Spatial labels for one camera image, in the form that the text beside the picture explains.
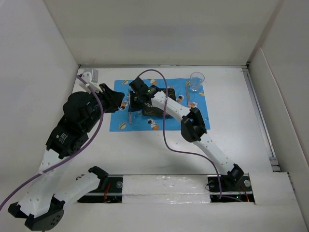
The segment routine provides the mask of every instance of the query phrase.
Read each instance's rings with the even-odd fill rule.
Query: cartoon astronaut
[[[193,101],[192,103],[190,103],[190,108],[196,108],[197,107],[197,102]]]
[[[121,103],[120,110],[124,110],[127,105],[129,105],[129,102],[128,100],[125,100],[123,103]]]
[[[157,80],[152,79],[152,80],[150,80],[150,84],[156,85],[156,84],[158,84],[158,82],[157,82]]]
[[[184,96],[179,95],[178,98],[176,99],[176,102],[182,102],[183,99],[184,99]]]
[[[159,129],[159,125],[152,118],[148,119],[147,122],[150,124],[151,129],[156,131]]]

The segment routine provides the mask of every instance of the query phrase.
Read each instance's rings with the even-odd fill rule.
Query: white table
[[[113,89],[115,80],[134,79],[146,68],[98,69],[99,83]],[[203,84],[211,129],[209,135],[244,172],[271,172],[266,147],[241,68],[175,66],[160,67],[166,78],[189,78],[193,72],[205,75]],[[161,78],[147,72],[142,79]],[[84,91],[75,82],[73,92]],[[66,176],[77,176],[96,165],[109,174],[212,174],[203,158],[169,151],[162,131],[109,132],[111,114],[81,155],[71,163]],[[180,131],[167,131],[168,144],[175,149],[201,152],[185,141]]]

